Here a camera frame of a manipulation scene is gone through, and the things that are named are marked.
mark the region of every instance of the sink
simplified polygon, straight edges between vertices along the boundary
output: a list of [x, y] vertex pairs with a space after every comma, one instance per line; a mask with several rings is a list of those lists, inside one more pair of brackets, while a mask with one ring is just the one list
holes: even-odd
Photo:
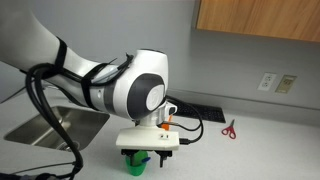
[[[109, 119], [108, 114], [56, 106], [51, 108], [62, 127], [81, 151], [86, 148]], [[8, 133], [7, 141], [70, 151], [64, 140], [41, 115]]]

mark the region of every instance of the electrical outlet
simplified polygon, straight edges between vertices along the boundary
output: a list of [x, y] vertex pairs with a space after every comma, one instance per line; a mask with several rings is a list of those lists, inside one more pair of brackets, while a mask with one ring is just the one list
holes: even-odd
[[273, 81], [276, 79], [277, 74], [274, 73], [264, 73], [261, 82], [258, 86], [258, 90], [269, 91]]
[[279, 83], [279, 85], [276, 89], [276, 92], [288, 93], [296, 78], [297, 78], [297, 76], [284, 75], [282, 77], [281, 82]]

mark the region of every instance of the green cup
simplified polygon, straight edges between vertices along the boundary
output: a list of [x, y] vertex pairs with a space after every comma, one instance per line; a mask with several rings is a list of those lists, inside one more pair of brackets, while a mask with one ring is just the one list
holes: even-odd
[[131, 166], [130, 158], [126, 156], [126, 164], [127, 164], [129, 173], [133, 176], [140, 176], [147, 165], [147, 163], [145, 162], [143, 163], [142, 160], [147, 157], [148, 157], [148, 153], [146, 151], [138, 151], [133, 155], [133, 163]]

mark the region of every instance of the red scissors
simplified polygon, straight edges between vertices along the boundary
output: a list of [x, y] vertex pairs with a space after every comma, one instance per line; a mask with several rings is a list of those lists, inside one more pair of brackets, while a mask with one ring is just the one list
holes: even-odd
[[221, 131], [221, 133], [222, 133], [223, 135], [228, 135], [228, 134], [229, 134], [229, 137], [230, 137], [231, 139], [235, 139], [235, 138], [237, 137], [237, 136], [236, 136], [236, 132], [234, 132], [234, 129], [233, 129], [233, 124], [234, 124], [234, 120], [232, 120], [232, 122], [231, 122], [231, 124], [230, 124], [229, 127], [225, 128], [225, 129], [223, 129], [223, 130]]

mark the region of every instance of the wooden cabinet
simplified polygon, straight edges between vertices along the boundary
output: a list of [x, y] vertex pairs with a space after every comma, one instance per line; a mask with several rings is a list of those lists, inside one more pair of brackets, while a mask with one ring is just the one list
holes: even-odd
[[201, 0], [196, 27], [320, 42], [320, 0]]

